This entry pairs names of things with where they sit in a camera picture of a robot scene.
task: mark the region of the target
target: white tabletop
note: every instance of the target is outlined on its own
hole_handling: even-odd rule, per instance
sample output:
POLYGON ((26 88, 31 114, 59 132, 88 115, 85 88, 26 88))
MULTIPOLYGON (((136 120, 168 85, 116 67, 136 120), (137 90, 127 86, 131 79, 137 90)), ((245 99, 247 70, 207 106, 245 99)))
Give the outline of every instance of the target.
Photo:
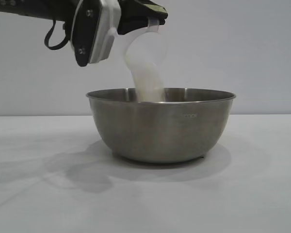
POLYGON ((291 115, 231 116, 204 160, 113 158, 90 116, 0 117, 0 233, 291 233, 291 115))

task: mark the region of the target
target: bowl base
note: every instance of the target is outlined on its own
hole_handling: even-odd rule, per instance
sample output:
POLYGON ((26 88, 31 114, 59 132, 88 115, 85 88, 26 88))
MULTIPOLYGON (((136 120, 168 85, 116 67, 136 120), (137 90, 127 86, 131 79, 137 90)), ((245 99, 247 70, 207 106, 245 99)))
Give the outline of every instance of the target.
POLYGON ((191 164, 197 161, 202 161, 206 157, 206 155, 201 155, 193 159, 184 160, 184 161, 177 161, 177 162, 157 162, 157 161, 141 161, 141 160, 135 160, 130 159, 122 154, 119 154, 117 152, 112 153, 113 157, 117 159, 121 159, 122 161, 125 161, 130 164, 138 165, 138 166, 153 166, 153 167, 177 167, 177 166, 185 166, 186 164, 191 164))

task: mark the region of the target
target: metal mixing bowl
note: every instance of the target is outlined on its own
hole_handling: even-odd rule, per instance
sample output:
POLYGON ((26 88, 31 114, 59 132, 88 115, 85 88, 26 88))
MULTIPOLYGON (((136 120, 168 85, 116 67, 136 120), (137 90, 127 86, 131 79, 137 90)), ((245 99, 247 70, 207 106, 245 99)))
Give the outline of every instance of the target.
POLYGON ((116 154, 148 163, 184 162, 219 140, 234 94, 166 88, 166 102, 137 102, 133 88, 87 94, 104 143, 116 154))

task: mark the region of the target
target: white wall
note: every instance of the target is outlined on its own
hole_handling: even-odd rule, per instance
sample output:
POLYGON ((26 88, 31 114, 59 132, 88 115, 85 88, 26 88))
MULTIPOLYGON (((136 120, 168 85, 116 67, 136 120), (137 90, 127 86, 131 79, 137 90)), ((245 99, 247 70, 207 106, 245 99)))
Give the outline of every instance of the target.
MULTIPOLYGON (((160 0, 166 86, 236 93, 233 113, 291 113, 291 0, 160 0)), ((132 87, 119 38, 112 57, 80 68, 49 51, 51 21, 0 13, 0 115, 89 114, 85 93, 132 87)), ((57 28, 54 43, 62 39, 57 28)))

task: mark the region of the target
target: bowl rim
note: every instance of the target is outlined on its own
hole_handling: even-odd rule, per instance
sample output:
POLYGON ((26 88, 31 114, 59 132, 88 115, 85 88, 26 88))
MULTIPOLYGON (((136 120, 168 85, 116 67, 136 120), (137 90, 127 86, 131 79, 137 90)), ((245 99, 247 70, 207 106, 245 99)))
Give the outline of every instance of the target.
POLYGON ((112 88, 112 89, 102 89, 102 90, 96 90, 91 91, 86 94, 86 97, 92 100, 100 100, 100 101, 107 101, 107 102, 118 102, 118 103, 125 103, 125 104, 187 104, 187 103, 209 103, 209 102, 220 102, 220 101, 226 101, 226 100, 233 100, 236 98, 236 94, 228 91, 220 91, 220 90, 213 90, 213 89, 201 89, 201 88, 186 88, 186 87, 165 87, 164 89, 191 89, 191 90, 201 90, 201 91, 217 91, 217 92, 224 92, 226 94, 230 94, 231 97, 218 99, 218 100, 202 100, 202 101, 175 101, 175 102, 132 102, 132 101, 120 101, 120 100, 110 100, 110 99, 104 99, 99 97, 93 97, 91 96, 93 93, 96 93, 98 91, 112 91, 112 90, 135 90, 135 88, 112 88))

